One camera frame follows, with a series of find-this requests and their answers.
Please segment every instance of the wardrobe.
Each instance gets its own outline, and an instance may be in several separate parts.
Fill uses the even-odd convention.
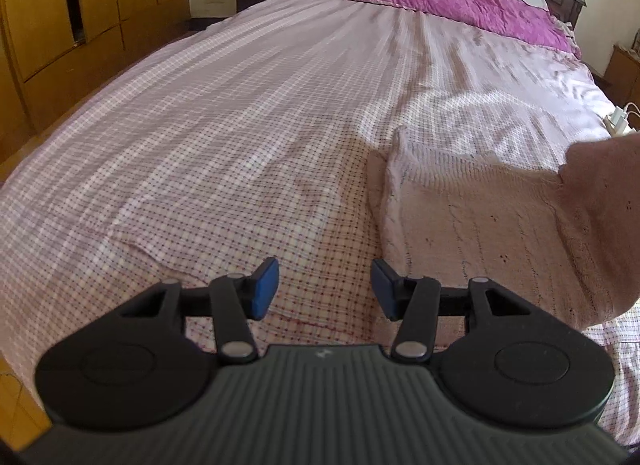
[[[0,162],[189,18],[189,0],[0,0]]]

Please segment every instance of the pile of cloth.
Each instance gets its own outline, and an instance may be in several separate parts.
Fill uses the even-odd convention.
[[[578,330],[634,306],[640,134],[576,143],[558,172],[410,138],[396,130],[388,159],[374,152],[367,168],[383,257],[399,274],[455,287],[488,276]],[[460,320],[441,319],[436,345],[463,334]]]

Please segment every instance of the baseboard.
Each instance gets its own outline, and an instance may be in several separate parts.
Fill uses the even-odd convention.
[[[202,31],[207,26],[225,20],[226,17],[191,17],[189,29],[191,31]]]

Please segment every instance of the white logo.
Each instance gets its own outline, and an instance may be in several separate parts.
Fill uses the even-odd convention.
[[[334,352],[332,352],[332,350],[322,350],[322,351],[317,351],[316,352],[316,356],[324,359],[325,357],[330,357],[331,355],[333,355]]]

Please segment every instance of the checkered bedspread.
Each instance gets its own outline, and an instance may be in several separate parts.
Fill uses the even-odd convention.
[[[388,344],[369,287],[380,241],[366,160],[393,131],[557,168],[612,109],[571,56],[418,12],[269,0],[151,55],[92,98],[0,190],[0,345],[39,355],[162,277],[200,286],[279,258],[253,327],[272,342]],[[638,428],[638,315],[589,334],[618,366],[602,421]],[[210,325],[189,334],[212,347]]]

